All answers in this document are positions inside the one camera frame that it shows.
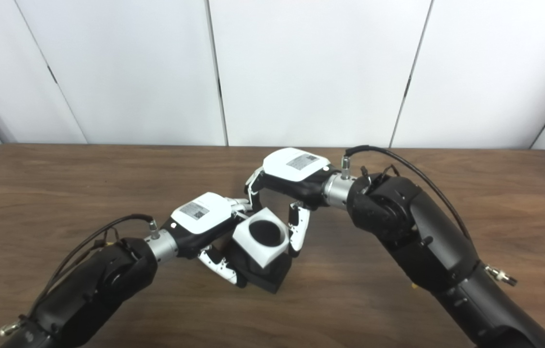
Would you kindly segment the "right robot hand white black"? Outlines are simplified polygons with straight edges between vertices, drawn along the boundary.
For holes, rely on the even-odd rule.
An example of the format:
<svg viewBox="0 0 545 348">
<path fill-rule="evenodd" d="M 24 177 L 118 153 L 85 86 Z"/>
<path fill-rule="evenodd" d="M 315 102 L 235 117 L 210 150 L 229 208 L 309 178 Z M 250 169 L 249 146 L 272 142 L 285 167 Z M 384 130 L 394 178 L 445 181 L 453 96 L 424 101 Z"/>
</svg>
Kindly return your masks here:
<svg viewBox="0 0 545 348">
<path fill-rule="evenodd" d="M 288 253 L 296 258 L 305 242 L 310 215 L 321 207 L 330 207 L 326 183 L 341 171 L 326 157 L 298 148 L 286 147 L 263 160 L 244 185 L 253 212 L 263 209 L 259 193 L 269 189 L 292 198 L 288 212 Z"/>
</svg>

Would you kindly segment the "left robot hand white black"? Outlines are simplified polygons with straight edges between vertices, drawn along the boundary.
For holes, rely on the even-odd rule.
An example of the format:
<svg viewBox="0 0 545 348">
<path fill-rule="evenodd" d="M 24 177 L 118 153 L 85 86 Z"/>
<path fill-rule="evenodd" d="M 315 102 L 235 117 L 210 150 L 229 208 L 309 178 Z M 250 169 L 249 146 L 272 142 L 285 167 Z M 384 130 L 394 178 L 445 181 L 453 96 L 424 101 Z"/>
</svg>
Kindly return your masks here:
<svg viewBox="0 0 545 348">
<path fill-rule="evenodd" d="M 171 258 L 197 258 L 222 279 L 244 288 L 247 280 L 213 243 L 233 232 L 253 211 L 248 199 L 206 192 L 173 211 L 148 242 L 158 264 Z"/>
</svg>

